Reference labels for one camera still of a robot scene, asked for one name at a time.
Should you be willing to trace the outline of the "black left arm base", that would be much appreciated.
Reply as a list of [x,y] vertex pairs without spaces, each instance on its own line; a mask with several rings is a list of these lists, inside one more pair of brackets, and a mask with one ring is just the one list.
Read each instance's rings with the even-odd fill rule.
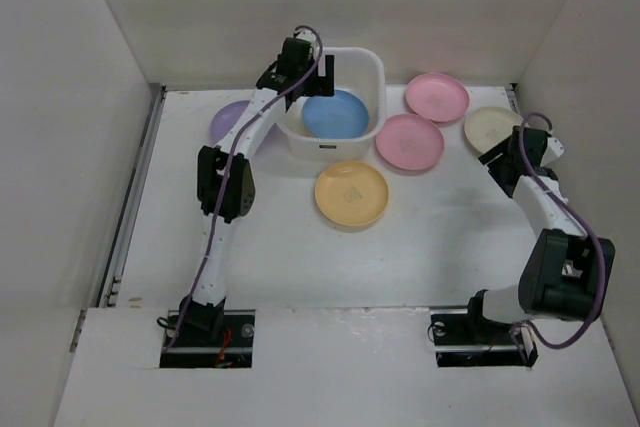
[[159,317],[164,330],[159,358],[161,369],[249,369],[253,363],[254,311],[227,311],[219,333],[212,337],[184,321],[175,337],[178,312]]

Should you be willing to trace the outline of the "purple plate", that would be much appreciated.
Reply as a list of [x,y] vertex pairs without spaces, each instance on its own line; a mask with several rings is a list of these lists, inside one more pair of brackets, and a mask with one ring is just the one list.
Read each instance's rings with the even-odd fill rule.
[[214,147],[231,130],[248,107],[249,100],[234,101],[220,109],[211,119],[207,145]]

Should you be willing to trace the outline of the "pink plate back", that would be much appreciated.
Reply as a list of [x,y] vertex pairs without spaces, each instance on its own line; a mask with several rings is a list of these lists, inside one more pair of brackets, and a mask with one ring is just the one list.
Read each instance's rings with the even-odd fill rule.
[[405,100],[415,114],[437,123],[460,119],[470,105],[465,86],[441,73],[421,74],[412,79],[406,87]]

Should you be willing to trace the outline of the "pink plate front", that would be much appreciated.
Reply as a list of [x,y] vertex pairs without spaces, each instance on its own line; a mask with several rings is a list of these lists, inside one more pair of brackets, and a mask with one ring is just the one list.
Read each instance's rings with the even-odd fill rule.
[[375,136],[379,154],[392,166],[405,171],[424,171],[441,159],[445,140],[430,120],[416,114],[389,117]]

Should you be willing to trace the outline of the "pink plate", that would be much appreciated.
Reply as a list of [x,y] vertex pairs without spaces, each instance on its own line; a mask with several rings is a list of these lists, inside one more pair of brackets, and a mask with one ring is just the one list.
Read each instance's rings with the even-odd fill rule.
[[375,136],[379,154],[392,166],[405,171],[424,171],[441,159],[445,140],[430,120],[416,114],[389,117]]
[[406,87],[405,100],[415,114],[437,123],[460,119],[470,105],[465,86],[441,73],[421,74],[412,79]]

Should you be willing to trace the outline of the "yellow plate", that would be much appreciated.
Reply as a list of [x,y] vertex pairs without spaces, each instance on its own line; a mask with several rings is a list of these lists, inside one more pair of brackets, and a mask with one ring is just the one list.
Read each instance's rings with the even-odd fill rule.
[[334,163],[318,176],[314,200],[319,211],[343,227],[364,228],[378,221],[390,199],[386,178],[372,165],[347,160]]

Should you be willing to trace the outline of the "blue plate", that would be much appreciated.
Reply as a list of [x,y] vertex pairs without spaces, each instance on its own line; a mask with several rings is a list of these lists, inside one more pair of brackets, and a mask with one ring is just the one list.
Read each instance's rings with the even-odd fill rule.
[[314,137],[352,139],[367,132],[369,111],[357,96],[336,90],[332,97],[308,98],[302,107],[302,121]]

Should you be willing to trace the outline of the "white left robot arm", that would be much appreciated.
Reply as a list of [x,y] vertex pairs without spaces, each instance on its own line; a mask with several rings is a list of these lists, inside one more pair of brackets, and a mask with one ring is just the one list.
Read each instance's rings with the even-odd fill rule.
[[334,57],[323,54],[314,29],[298,26],[260,76],[248,106],[229,132],[215,146],[200,149],[196,183],[204,221],[200,264],[178,318],[178,324],[189,326],[199,340],[211,343],[224,333],[229,244],[256,196],[251,159],[298,98],[333,93]]

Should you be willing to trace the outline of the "cream plate back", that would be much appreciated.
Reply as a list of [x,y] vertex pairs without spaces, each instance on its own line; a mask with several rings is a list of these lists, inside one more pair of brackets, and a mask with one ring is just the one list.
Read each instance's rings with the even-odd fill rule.
[[509,138],[513,128],[520,126],[522,121],[519,114],[509,109],[486,106],[465,117],[463,130],[468,144],[483,155]]

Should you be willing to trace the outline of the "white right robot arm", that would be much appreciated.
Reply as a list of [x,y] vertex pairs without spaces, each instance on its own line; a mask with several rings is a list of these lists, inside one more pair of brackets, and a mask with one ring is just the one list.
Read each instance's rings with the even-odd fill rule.
[[479,158],[525,214],[536,242],[516,285],[481,290],[470,299],[463,328],[474,341],[518,327],[538,334],[533,323],[538,318],[577,322],[578,330],[567,340],[541,341],[561,350],[575,344],[601,314],[615,246],[598,237],[561,195],[545,159],[559,153],[558,140],[548,132],[517,126]]

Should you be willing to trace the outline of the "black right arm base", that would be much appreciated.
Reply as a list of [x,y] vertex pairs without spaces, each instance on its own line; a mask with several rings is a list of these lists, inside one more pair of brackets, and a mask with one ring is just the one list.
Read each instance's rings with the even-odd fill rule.
[[476,323],[462,306],[431,309],[427,335],[440,368],[532,368],[539,357],[527,330]]

